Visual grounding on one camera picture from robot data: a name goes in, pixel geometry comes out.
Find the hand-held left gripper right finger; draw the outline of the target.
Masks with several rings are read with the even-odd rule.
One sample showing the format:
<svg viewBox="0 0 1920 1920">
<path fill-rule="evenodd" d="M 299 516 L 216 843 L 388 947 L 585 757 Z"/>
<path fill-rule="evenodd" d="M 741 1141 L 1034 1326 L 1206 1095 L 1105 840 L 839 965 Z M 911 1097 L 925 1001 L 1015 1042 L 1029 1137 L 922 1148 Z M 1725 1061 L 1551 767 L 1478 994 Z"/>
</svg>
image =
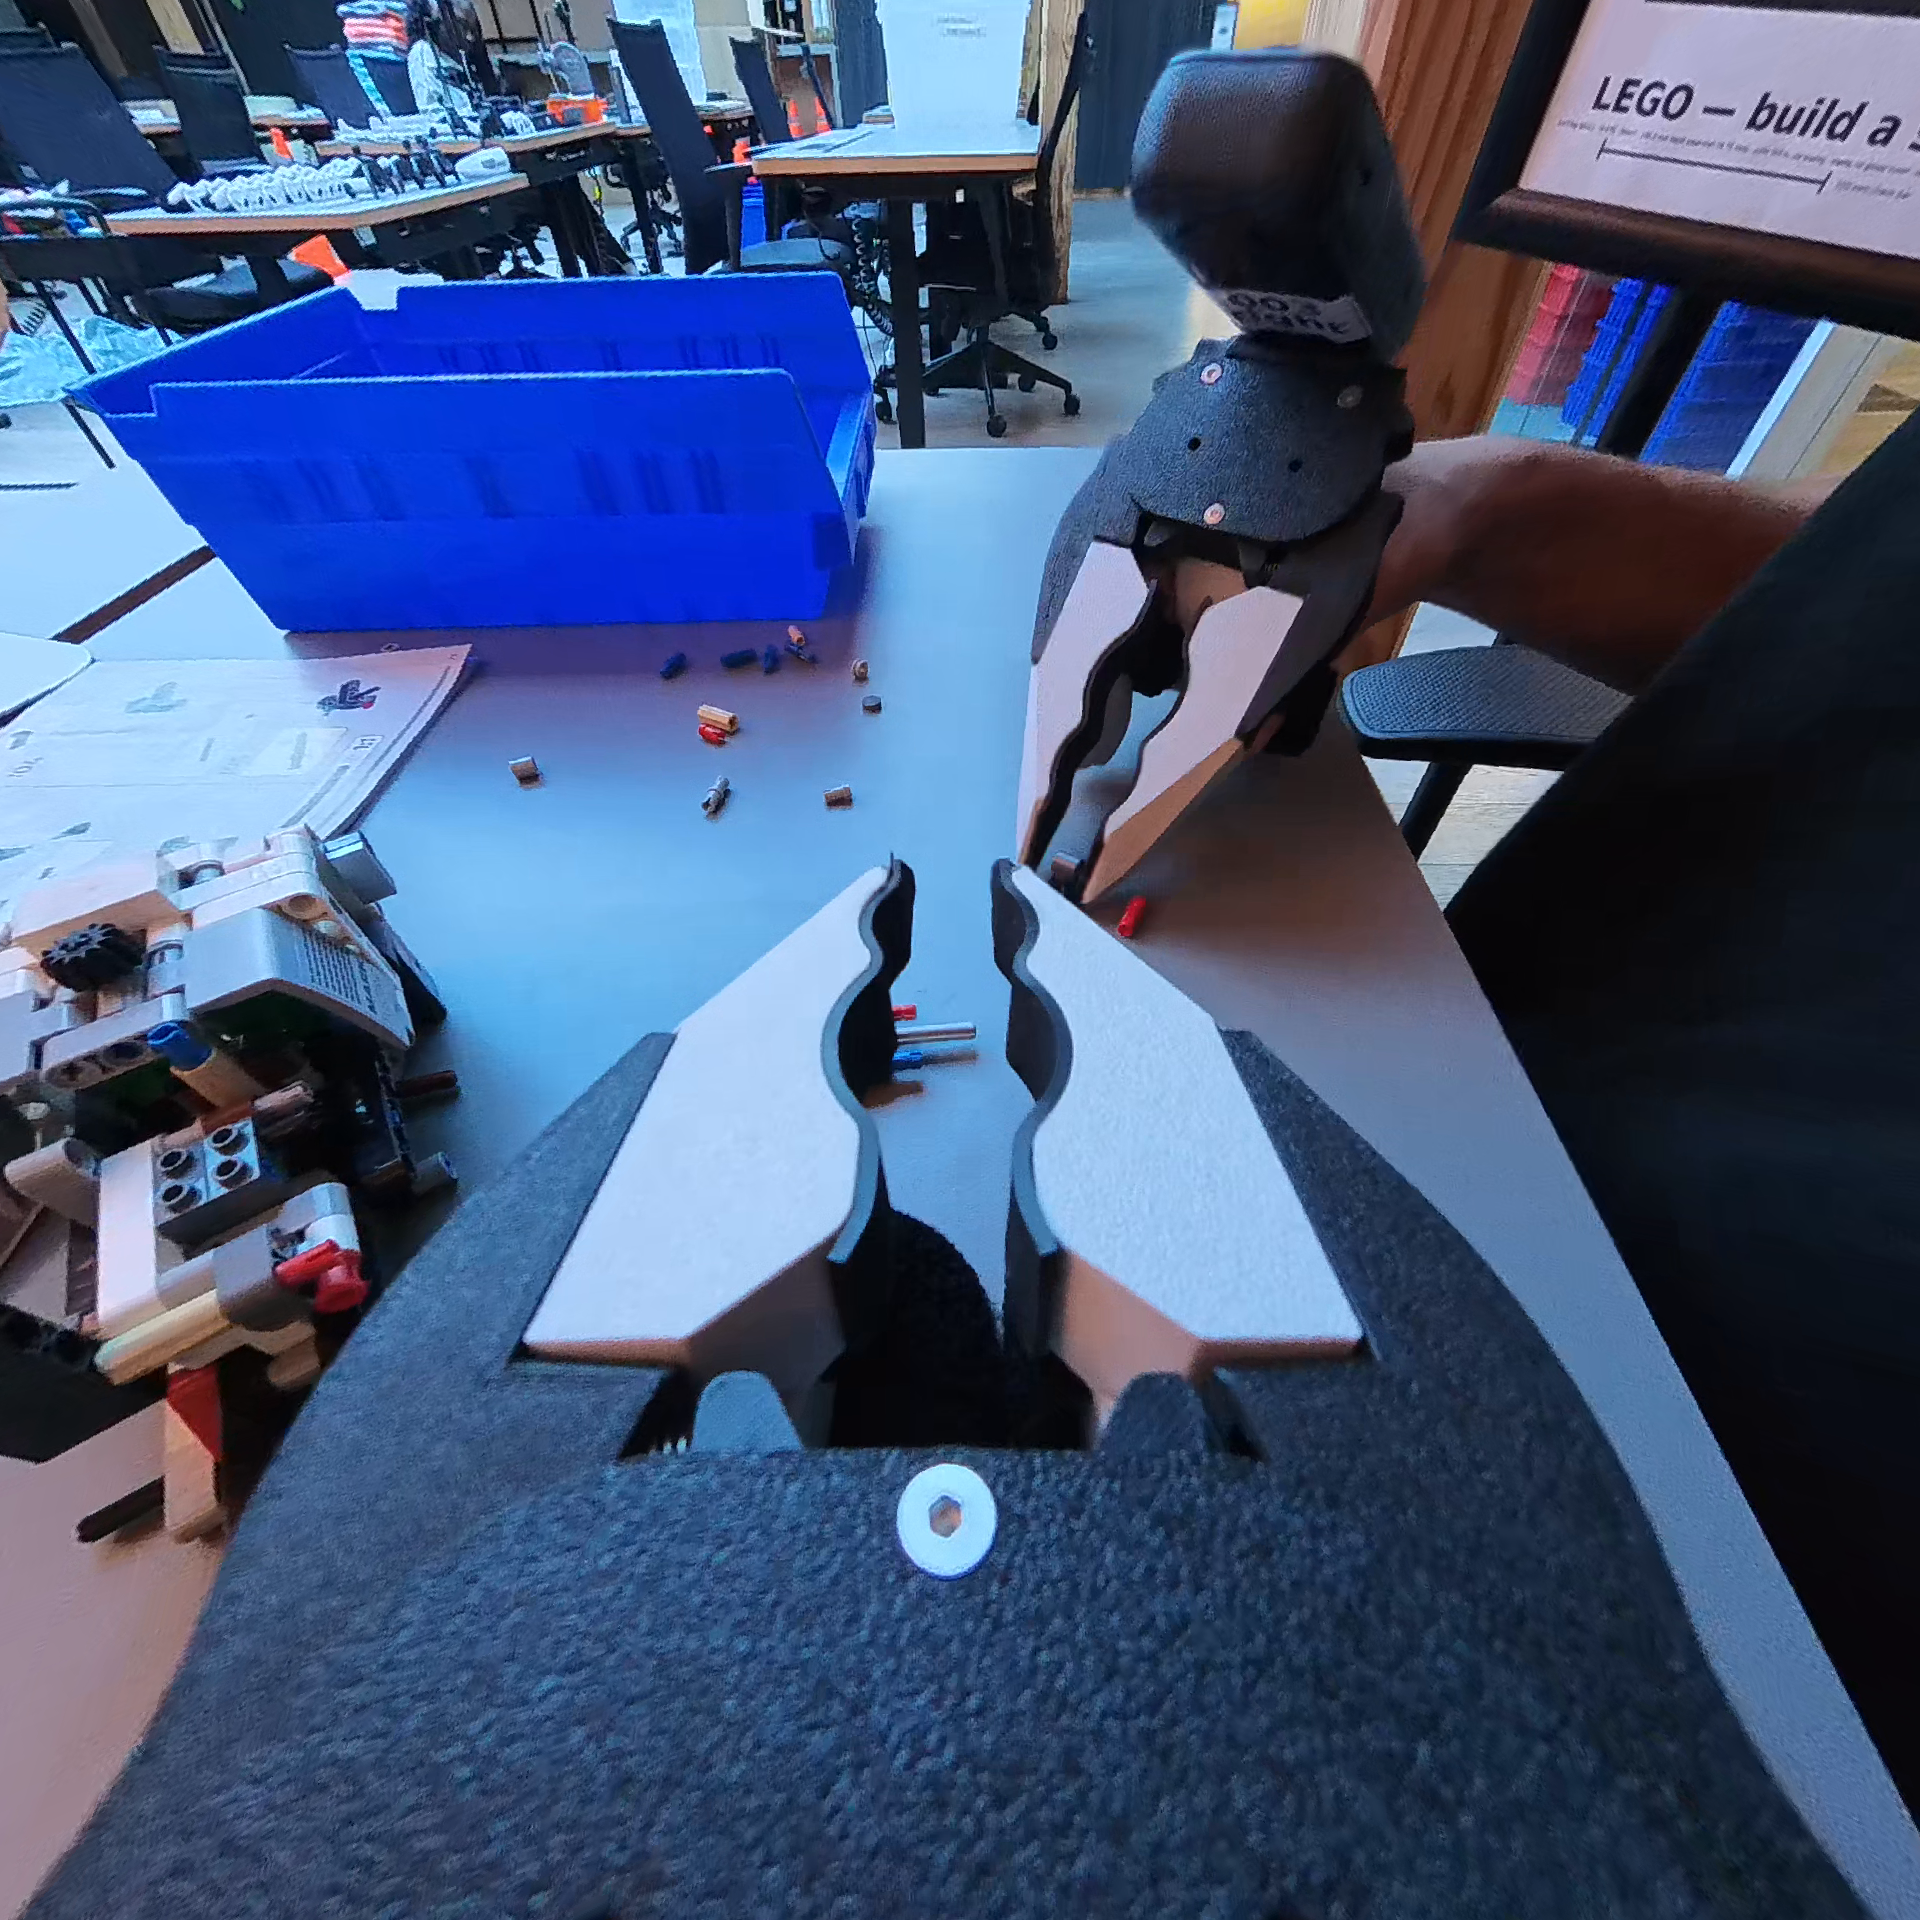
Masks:
<svg viewBox="0 0 1920 1920">
<path fill-rule="evenodd" d="M 1227 1035 L 1034 871 L 990 874 L 1009 991 L 1003 1342 L 1105 1429 L 1140 1380 L 1350 1363 L 1364 1329 Z"/>
</svg>

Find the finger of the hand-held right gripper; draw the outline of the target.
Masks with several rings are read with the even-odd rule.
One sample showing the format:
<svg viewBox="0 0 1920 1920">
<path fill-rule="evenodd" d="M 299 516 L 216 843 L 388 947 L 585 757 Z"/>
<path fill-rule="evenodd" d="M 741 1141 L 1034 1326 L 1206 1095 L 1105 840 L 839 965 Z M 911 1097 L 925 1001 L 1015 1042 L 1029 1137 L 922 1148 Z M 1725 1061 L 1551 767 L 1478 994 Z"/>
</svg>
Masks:
<svg viewBox="0 0 1920 1920">
<path fill-rule="evenodd" d="M 1097 750 L 1113 759 L 1126 784 L 1109 782 L 1109 806 L 1087 845 L 1082 872 L 1129 872 L 1140 865 L 1140 776 L 1145 740 L 1137 708 L 1136 652 L 1156 616 L 1158 588 L 1136 555 L 1121 545 L 1091 541 L 1067 587 L 1050 637 L 1031 663 L 1019 740 L 1015 854 L 1019 865 L 1048 871 L 1048 852 L 1071 815 L 1075 781 L 1097 765 Z"/>
<path fill-rule="evenodd" d="M 1189 806 L 1247 757 L 1251 737 L 1282 696 L 1267 682 L 1296 676 L 1291 631 L 1300 594 L 1247 588 L 1197 614 L 1186 642 L 1186 684 L 1137 752 L 1136 778 L 1111 808 L 1083 863 L 1074 900 L 1113 892 Z"/>
</svg>

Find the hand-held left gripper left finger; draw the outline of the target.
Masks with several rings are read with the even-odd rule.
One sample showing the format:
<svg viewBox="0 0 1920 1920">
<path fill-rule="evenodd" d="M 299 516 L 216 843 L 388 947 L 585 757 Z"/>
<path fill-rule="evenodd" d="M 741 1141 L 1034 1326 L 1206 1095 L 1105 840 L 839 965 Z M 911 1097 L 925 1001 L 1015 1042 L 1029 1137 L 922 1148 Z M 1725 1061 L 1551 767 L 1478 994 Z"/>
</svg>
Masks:
<svg viewBox="0 0 1920 1920">
<path fill-rule="evenodd" d="M 893 1079 L 915 880 L 899 859 L 673 1031 L 521 1342 L 544 1361 L 771 1385 L 799 1438 L 890 1301 L 893 1212 L 863 1099 Z"/>
</svg>

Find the person's right forearm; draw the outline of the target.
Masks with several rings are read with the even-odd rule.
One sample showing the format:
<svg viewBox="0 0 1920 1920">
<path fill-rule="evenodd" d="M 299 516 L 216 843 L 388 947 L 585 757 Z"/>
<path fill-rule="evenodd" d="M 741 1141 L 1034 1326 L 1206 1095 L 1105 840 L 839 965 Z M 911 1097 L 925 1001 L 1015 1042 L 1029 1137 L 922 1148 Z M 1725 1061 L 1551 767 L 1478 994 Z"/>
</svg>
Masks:
<svg viewBox="0 0 1920 1920">
<path fill-rule="evenodd" d="M 1399 520 L 1345 665 L 1403 619 L 1453 612 L 1619 693 L 1639 693 L 1841 487 L 1643 465 L 1569 444 L 1416 444 L 1384 489 Z"/>
</svg>

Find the scattered small lego pieces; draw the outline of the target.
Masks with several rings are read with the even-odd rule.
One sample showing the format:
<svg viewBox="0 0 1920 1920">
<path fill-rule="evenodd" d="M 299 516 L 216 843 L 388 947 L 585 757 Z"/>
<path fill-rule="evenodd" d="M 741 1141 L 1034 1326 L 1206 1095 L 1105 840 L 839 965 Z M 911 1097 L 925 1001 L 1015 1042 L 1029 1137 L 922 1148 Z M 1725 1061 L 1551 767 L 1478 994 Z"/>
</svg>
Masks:
<svg viewBox="0 0 1920 1920">
<path fill-rule="evenodd" d="M 855 808 L 898 699 L 835 619 L 564 629 L 487 650 L 498 763 L 523 794 L 646 794 L 716 820 Z"/>
</svg>

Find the white black lego truck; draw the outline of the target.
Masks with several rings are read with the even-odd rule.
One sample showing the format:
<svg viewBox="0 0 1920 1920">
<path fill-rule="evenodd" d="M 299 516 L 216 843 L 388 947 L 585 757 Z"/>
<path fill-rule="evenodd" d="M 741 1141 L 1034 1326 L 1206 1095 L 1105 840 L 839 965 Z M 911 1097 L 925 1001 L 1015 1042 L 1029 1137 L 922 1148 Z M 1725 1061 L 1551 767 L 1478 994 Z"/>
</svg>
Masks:
<svg viewBox="0 0 1920 1920">
<path fill-rule="evenodd" d="M 379 1291 L 366 1217 L 443 1190 L 408 1062 L 446 1006 L 359 834 L 178 843 L 3 905 L 3 1456 L 156 1408 L 98 1546 L 216 1537 Z"/>
</svg>

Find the black mesh office chair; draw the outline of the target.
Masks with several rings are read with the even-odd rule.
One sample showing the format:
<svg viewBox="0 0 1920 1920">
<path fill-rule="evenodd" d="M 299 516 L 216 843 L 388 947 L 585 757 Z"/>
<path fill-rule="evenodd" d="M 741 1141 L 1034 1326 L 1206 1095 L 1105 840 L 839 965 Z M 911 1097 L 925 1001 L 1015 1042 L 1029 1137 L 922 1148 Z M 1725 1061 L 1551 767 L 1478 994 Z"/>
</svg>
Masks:
<svg viewBox="0 0 1920 1920">
<path fill-rule="evenodd" d="M 1470 771 L 1560 775 L 1632 707 L 1632 696 L 1527 646 L 1402 655 L 1344 679 L 1338 707 L 1364 757 L 1420 763 L 1399 819 L 1422 854 Z"/>
</svg>

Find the stack of blue crates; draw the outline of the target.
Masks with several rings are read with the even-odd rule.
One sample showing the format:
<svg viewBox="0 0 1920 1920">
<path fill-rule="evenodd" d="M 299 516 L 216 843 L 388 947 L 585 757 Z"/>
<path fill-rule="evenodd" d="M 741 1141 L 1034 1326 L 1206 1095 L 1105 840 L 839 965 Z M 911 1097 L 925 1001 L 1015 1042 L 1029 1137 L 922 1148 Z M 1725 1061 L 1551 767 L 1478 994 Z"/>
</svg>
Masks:
<svg viewBox="0 0 1920 1920">
<path fill-rule="evenodd" d="M 1573 442 L 1598 444 L 1668 301 L 1666 287 L 1648 287 L 1637 278 L 1602 285 L 1594 339 L 1576 363 L 1558 413 Z M 1810 319 L 1739 301 L 1721 303 L 1655 420 L 1643 459 L 1668 469 L 1725 473 L 1813 326 Z"/>
</svg>

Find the background wooden desk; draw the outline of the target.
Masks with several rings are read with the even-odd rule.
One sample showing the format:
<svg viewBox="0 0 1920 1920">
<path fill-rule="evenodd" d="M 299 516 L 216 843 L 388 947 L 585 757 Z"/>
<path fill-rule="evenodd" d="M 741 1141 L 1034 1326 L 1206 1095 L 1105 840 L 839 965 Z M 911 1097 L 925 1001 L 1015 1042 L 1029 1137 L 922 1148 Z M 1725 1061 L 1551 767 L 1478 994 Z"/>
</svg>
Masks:
<svg viewBox="0 0 1920 1920">
<path fill-rule="evenodd" d="M 914 132 L 898 125 L 859 125 L 774 146 L 752 148 L 752 172 L 764 187 L 817 187 L 855 202 L 881 204 L 887 249 L 887 312 L 893 355 L 893 426 L 899 450 L 925 447 L 925 370 L 920 343 L 920 272 L 914 208 L 950 194 L 981 196 L 991 287 L 1006 293 L 1006 207 L 1015 180 L 1037 175 L 1043 135 L 1022 118 Z"/>
</svg>

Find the black framed marker sign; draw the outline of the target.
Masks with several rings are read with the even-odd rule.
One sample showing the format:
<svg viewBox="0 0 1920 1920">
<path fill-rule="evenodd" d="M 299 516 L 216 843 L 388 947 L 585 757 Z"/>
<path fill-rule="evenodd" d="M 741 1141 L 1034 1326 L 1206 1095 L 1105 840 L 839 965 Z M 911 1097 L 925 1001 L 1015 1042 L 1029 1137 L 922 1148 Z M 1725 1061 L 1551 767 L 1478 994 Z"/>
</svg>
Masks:
<svg viewBox="0 0 1920 1920">
<path fill-rule="evenodd" d="M 1917 6 L 1532 5 L 1452 234 L 1913 343 Z"/>
</svg>

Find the blue plastic bin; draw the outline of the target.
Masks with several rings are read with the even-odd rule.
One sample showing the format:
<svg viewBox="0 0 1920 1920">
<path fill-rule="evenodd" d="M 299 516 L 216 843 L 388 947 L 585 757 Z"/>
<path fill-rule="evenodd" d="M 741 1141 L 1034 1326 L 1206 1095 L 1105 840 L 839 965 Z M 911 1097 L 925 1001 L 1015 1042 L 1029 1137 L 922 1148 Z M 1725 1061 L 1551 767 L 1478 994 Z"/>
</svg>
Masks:
<svg viewBox="0 0 1920 1920">
<path fill-rule="evenodd" d="M 287 633 L 805 623 L 876 463 L 825 270 L 338 287 L 73 397 Z"/>
</svg>

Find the open instruction booklet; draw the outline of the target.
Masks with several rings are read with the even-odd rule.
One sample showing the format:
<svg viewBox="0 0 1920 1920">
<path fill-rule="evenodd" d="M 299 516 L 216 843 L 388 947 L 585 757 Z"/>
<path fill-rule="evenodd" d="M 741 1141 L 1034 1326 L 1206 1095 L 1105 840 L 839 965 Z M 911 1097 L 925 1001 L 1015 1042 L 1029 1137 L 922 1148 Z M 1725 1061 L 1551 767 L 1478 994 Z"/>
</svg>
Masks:
<svg viewBox="0 0 1920 1920">
<path fill-rule="evenodd" d="M 3 725 L 3 900 L 99 865 L 349 829 L 468 673 L 469 646 L 104 661 Z"/>
</svg>

